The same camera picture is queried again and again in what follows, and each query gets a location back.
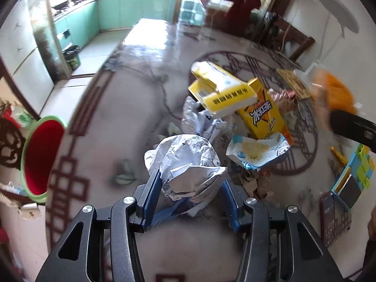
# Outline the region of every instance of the trash bin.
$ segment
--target trash bin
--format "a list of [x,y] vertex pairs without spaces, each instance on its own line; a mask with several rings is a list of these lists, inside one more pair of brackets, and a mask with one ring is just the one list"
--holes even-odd
[[80,65],[80,56],[78,55],[80,47],[78,45],[73,45],[73,42],[68,44],[63,52],[64,59],[71,67],[72,71],[76,70]]
[[26,139],[21,156],[21,181],[30,199],[45,203],[48,178],[67,125],[56,116],[40,119]]

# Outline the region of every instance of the green bucket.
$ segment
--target green bucket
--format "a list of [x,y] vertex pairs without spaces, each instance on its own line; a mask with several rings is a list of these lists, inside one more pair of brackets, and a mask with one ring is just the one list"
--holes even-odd
[[37,203],[47,199],[48,179],[67,124],[56,116],[40,119],[26,139],[21,157],[21,181]]

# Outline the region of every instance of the yellow drink carton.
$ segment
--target yellow drink carton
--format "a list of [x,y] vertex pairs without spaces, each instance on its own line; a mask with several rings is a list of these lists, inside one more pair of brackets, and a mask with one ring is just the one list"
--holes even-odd
[[241,108],[238,113],[244,123],[256,139],[265,139],[273,133],[280,132],[286,138],[289,145],[293,145],[293,139],[283,121],[277,106],[258,78],[248,82],[257,94],[257,100],[252,105]]
[[256,93],[246,82],[212,62],[195,62],[191,72],[196,80],[188,90],[210,111],[213,118],[230,115],[257,99]]

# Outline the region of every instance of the crumpled paper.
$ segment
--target crumpled paper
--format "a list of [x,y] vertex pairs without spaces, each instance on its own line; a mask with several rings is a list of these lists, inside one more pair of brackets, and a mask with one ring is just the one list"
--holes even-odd
[[160,170],[166,196],[174,201],[189,197],[194,204],[204,200],[208,204],[227,172],[209,141],[193,134],[165,138],[156,149],[145,153],[144,160],[149,174]]

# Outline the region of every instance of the teal cabinet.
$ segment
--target teal cabinet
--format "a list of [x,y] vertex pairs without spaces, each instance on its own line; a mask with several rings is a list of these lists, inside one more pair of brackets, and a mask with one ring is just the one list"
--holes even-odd
[[167,20],[169,0],[143,0],[142,18]]
[[88,40],[92,40],[99,33],[98,3],[93,2],[84,6]]
[[[68,25],[68,20],[66,17],[61,18],[55,22],[55,30],[56,30],[57,35],[63,33],[68,28],[69,28],[69,25]],[[69,36],[68,38],[65,38],[63,35],[59,35],[58,40],[59,40],[61,49],[63,49],[68,45],[68,43],[72,41],[72,37]]]
[[120,0],[98,0],[98,4],[100,29],[120,28]]
[[78,45],[80,48],[83,48],[89,42],[84,7],[80,7],[71,12],[67,16],[67,20],[73,43]]
[[120,27],[132,28],[143,18],[143,0],[120,0]]
[[167,10],[167,21],[168,22],[172,22],[172,20],[174,19],[175,4],[176,4],[176,0],[169,0],[168,1],[168,10]]

